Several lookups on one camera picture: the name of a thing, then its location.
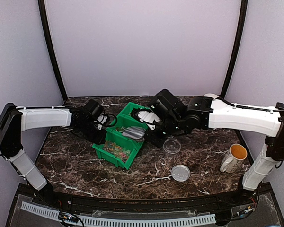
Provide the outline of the green bin with lollipops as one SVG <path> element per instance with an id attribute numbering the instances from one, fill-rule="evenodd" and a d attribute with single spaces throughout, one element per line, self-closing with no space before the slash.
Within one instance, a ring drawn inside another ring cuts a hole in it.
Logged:
<path id="1" fill-rule="evenodd" d="M 147 129 L 147 125 L 145 123 L 141 123 L 134 118 L 121 114 L 117 116 L 117 123 L 113 127 L 108 127 L 106 140 L 115 142 L 117 145 L 133 151 L 134 149 L 139 151 L 143 145 L 143 141 L 136 141 L 130 138 L 127 138 L 122 135 L 123 131 L 131 126 L 137 126 L 144 129 Z"/>

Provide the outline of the clear plastic cup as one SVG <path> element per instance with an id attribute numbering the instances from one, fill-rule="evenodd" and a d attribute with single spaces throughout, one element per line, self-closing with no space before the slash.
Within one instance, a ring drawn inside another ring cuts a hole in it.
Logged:
<path id="1" fill-rule="evenodd" d="M 181 151 L 181 143 L 175 138 L 168 138 L 163 144 L 166 158 L 175 158 Z"/>

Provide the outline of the metal scoop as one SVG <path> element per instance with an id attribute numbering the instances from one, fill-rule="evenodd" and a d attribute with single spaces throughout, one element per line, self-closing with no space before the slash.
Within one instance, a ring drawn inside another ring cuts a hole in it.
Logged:
<path id="1" fill-rule="evenodd" d="M 142 127 L 130 126 L 122 132 L 122 135 L 133 140 L 143 140 L 145 131 L 146 130 Z"/>

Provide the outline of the green bin with popsicle candies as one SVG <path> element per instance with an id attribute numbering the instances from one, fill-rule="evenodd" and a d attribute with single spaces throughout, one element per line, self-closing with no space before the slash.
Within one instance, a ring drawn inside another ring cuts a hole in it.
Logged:
<path id="1" fill-rule="evenodd" d="M 148 109 L 148 107 L 129 102 L 125 106 L 125 108 L 118 114 L 117 124 L 120 123 L 120 125 L 124 127 L 138 126 L 147 129 L 147 124 L 141 123 L 140 121 L 131 117 L 131 111 L 133 109 Z"/>

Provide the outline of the green bin with star candies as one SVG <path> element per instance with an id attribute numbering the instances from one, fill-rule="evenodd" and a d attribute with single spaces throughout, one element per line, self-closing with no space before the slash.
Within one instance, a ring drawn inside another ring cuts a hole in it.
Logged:
<path id="1" fill-rule="evenodd" d="M 116 167 L 128 170 L 143 144 L 144 141 L 137 142 L 128 138 L 117 137 L 116 139 L 108 138 L 104 144 L 93 144 L 92 147 L 100 159 L 104 159 Z"/>

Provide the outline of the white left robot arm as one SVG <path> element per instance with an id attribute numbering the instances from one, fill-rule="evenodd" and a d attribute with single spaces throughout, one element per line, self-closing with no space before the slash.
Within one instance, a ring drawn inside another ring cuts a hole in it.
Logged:
<path id="1" fill-rule="evenodd" d="M 116 118 L 91 99 L 84 106 L 21 107 L 7 103 L 0 115 L 0 156 L 9 161 L 19 175 L 37 191 L 47 206 L 57 203 L 51 184 L 24 151 L 21 133 L 31 129 L 69 127 L 78 137 L 97 145 L 105 143 L 109 121 Z"/>

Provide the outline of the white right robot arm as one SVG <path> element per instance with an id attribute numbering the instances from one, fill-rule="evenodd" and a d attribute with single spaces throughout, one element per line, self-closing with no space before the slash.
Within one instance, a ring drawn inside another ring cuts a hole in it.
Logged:
<path id="1" fill-rule="evenodd" d="M 234 129 L 266 136 L 260 154 L 244 174 L 232 201 L 242 205 L 277 163 L 284 161 L 284 104 L 239 105 L 219 96 L 193 96 L 183 104 L 167 89 L 157 93 L 146 108 L 134 108 L 130 116 L 148 125 L 144 138 L 162 147 L 169 136 L 190 134 L 193 129 Z"/>

